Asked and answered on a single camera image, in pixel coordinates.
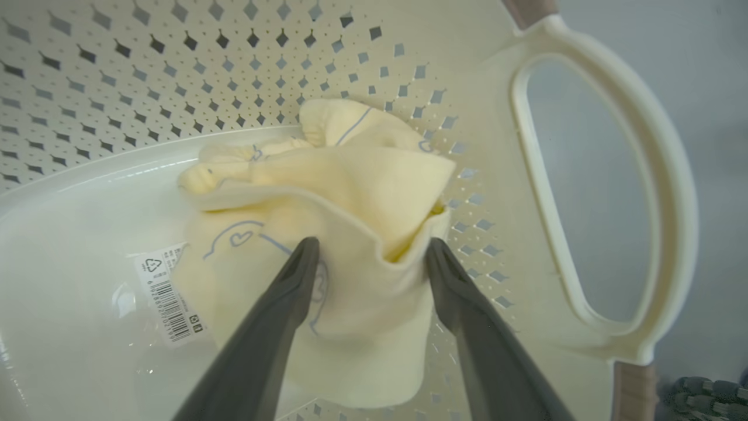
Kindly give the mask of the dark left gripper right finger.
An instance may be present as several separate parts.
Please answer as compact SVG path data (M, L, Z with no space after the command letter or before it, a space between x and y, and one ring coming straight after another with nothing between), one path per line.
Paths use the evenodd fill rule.
M440 238L425 254L434 308L456 339L474 420L571 420L532 358Z

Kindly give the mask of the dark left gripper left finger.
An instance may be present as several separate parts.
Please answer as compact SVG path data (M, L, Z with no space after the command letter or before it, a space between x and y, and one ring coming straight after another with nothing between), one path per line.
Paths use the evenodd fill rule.
M320 241L304 238L176 412L176 420L273 420L296 330L312 301Z

